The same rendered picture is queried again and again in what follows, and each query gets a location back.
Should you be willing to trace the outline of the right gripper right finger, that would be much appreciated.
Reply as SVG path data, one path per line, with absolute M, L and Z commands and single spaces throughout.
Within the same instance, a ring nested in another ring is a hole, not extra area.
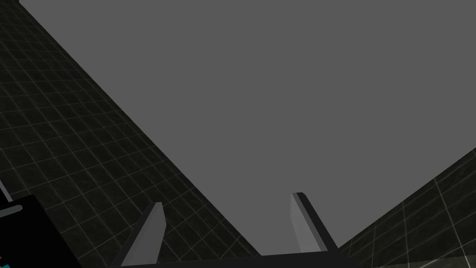
M 301 253 L 338 250 L 331 234 L 304 193 L 291 194 L 290 216 Z

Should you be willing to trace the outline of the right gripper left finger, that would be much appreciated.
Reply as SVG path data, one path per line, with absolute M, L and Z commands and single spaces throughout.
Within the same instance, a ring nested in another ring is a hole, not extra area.
M 150 203 L 135 224 L 112 267 L 132 267 L 155 264 L 158 260 L 166 229 L 161 202 Z

